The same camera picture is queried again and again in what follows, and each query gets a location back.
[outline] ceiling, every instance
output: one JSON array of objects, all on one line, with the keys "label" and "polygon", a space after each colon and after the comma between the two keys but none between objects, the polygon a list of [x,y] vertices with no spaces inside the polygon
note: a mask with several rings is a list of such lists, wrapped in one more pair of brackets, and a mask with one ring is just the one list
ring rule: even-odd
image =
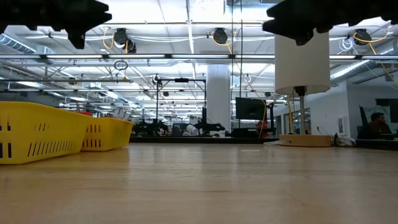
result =
[{"label": "ceiling", "polygon": [[[24,26],[9,26],[6,33],[13,35],[26,45],[38,46],[44,45],[52,49],[56,54],[123,54],[123,51],[117,47],[107,49],[104,46],[111,45],[112,33],[118,27],[127,28],[127,33],[133,39],[137,46],[137,54],[229,54],[226,46],[216,45],[213,39],[207,38],[216,27],[223,27],[232,41],[232,36],[236,39],[231,44],[234,54],[274,54],[273,34],[262,31],[262,23],[269,18],[266,16],[266,9],[257,9],[255,11],[234,12],[232,25],[231,14],[223,12],[223,0],[145,0],[145,1],[127,1],[127,0],[100,0],[109,5],[109,12],[113,19],[103,25],[95,27],[86,33],[86,47],[83,50],[75,49],[67,40],[65,31],[54,32],[51,27],[39,27],[38,31],[31,31]],[[353,34],[355,29],[367,29],[373,39],[384,37],[386,30],[390,32],[384,40],[375,43],[375,47],[383,45],[395,38],[394,34],[397,28],[389,27],[390,23],[381,18],[374,18],[362,21],[356,27],[348,27],[347,24],[334,27],[330,31],[330,54],[353,54],[352,49],[343,51],[341,42],[348,34]],[[370,54],[370,48],[366,46],[355,45],[359,54]],[[7,46],[0,45],[2,54],[18,54],[17,51]],[[152,78],[155,74],[162,78],[195,78],[205,79],[207,73],[207,64],[204,61],[180,60],[171,62],[169,60],[151,60],[150,66],[146,60],[134,60],[137,66],[130,66],[125,72],[119,74],[119,78],[124,76],[134,83],[102,83],[102,88],[114,89],[150,89]],[[35,63],[33,60],[28,62],[13,63],[25,66],[26,69],[44,75],[44,66],[29,66],[24,63]],[[274,65],[267,63],[243,63],[243,73],[248,74],[248,82],[255,89],[272,90],[274,87]],[[57,67],[47,68],[47,73],[54,73],[54,79],[66,79],[70,77],[85,79],[104,79],[109,78],[110,73],[105,66],[86,66],[86,67]],[[234,74],[238,75],[239,68],[234,65]],[[117,72],[111,74],[116,78]],[[68,83],[62,83],[62,88],[86,88],[77,84],[70,86]],[[171,93],[166,97],[169,99],[203,99],[204,94],[200,92],[198,85],[191,83],[190,86],[181,83],[169,83],[167,88],[186,89],[184,93]],[[242,89],[250,89],[247,82],[243,82]],[[248,97],[258,97],[255,93],[245,93]],[[133,103],[146,105],[147,108],[154,106],[152,94],[144,93],[120,93],[120,96]],[[181,108],[189,108],[190,113],[199,112],[200,105],[181,105]]]}]

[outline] lamp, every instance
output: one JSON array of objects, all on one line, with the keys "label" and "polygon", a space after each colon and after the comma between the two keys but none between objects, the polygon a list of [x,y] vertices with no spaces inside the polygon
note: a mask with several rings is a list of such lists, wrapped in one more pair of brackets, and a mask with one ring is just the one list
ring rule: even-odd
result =
[{"label": "lamp", "polygon": [[330,146],[329,136],[305,135],[304,107],[305,95],[326,92],[329,89],[329,33],[314,32],[313,38],[301,46],[297,46],[293,39],[277,35],[275,37],[275,91],[283,95],[291,95],[295,91],[300,97],[301,111],[301,136],[282,135],[280,140],[287,140],[293,146],[314,146],[312,143],[319,141],[309,140],[309,138],[327,139],[324,143]]}]

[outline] white cylindrical lampshade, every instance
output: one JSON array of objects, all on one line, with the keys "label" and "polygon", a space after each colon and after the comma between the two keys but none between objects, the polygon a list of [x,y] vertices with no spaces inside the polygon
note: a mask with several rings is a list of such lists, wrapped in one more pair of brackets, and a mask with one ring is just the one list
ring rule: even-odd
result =
[{"label": "white cylindrical lampshade", "polygon": [[292,94],[305,86],[306,94],[330,89],[329,33],[318,34],[303,46],[281,35],[275,36],[275,91]]}]

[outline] person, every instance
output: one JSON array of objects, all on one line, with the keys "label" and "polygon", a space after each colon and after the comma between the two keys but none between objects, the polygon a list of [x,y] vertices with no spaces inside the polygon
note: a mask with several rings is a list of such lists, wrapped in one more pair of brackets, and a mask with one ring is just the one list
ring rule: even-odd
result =
[{"label": "person", "polygon": [[358,139],[379,139],[381,134],[392,134],[390,127],[386,124],[383,113],[373,113],[371,122],[364,125],[358,133]]}]

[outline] black monitor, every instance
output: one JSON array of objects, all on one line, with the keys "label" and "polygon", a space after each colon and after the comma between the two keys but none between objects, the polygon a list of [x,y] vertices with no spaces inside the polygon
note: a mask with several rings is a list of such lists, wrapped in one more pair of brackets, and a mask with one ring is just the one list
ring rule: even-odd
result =
[{"label": "black monitor", "polygon": [[262,100],[236,98],[236,119],[252,119],[262,121],[265,106]]}]

